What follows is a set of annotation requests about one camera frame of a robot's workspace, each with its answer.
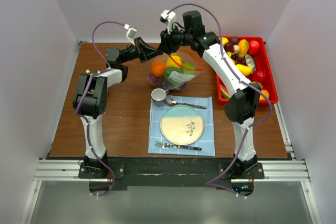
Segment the green bell pepper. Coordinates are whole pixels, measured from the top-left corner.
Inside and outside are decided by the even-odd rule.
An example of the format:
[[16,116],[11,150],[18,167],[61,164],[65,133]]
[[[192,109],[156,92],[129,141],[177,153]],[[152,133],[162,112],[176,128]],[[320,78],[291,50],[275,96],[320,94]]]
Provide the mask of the green bell pepper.
[[166,67],[163,77],[173,86],[180,86],[196,77],[195,71],[185,68]]

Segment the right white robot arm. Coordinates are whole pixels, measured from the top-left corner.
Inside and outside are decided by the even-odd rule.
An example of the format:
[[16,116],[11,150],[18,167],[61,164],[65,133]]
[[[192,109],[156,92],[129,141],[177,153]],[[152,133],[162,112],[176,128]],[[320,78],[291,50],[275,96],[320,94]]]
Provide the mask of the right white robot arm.
[[176,14],[173,11],[164,10],[160,21],[166,24],[166,30],[160,33],[158,50],[171,54],[181,46],[189,46],[213,68],[227,88],[230,98],[224,112],[233,124],[236,143],[233,164],[229,168],[237,177],[246,178],[257,164],[253,123],[259,105],[260,85],[252,84],[224,52],[218,36],[205,30],[200,12],[184,13],[181,29],[174,27]]

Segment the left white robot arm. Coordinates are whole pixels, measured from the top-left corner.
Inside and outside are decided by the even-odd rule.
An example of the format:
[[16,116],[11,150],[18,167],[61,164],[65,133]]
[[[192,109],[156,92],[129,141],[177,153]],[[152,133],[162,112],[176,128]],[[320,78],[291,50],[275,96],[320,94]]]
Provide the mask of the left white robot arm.
[[103,142],[102,117],[107,107],[108,88],[122,83],[128,75],[125,62],[139,59],[147,62],[162,52],[145,43],[138,37],[135,42],[123,49],[109,47],[104,59],[107,68],[104,71],[89,72],[79,76],[73,108],[80,117],[86,140],[86,152],[83,159],[84,171],[97,178],[105,177],[111,168],[108,165],[107,150]]

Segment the clear zip top bag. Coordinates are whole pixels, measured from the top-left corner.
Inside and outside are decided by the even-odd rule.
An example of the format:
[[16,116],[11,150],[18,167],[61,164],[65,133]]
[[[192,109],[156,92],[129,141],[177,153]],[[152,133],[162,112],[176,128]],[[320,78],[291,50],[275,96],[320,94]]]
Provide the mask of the clear zip top bag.
[[156,56],[148,73],[150,85],[164,90],[185,91],[187,83],[204,72],[199,60],[187,50]]

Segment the purple grape bunch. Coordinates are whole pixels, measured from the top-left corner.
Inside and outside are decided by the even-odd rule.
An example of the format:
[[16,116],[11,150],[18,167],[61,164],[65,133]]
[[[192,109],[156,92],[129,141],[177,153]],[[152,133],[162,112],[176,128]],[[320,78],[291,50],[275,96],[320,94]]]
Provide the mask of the purple grape bunch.
[[164,77],[156,77],[152,73],[148,74],[148,82],[150,85],[164,90],[170,87],[170,83]]

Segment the yellow lemon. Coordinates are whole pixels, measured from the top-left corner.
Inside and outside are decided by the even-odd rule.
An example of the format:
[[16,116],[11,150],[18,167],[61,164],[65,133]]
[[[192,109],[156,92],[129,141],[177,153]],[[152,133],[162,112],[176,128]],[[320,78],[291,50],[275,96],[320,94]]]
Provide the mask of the yellow lemon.
[[179,57],[178,55],[168,56],[168,59],[166,60],[166,66],[167,67],[180,68],[182,66],[181,57]]

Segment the orange fruit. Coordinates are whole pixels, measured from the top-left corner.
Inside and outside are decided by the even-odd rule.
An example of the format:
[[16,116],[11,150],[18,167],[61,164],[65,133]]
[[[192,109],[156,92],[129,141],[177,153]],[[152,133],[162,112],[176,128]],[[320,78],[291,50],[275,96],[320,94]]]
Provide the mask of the orange fruit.
[[166,64],[162,61],[155,61],[151,66],[151,73],[156,77],[164,75],[166,70]]

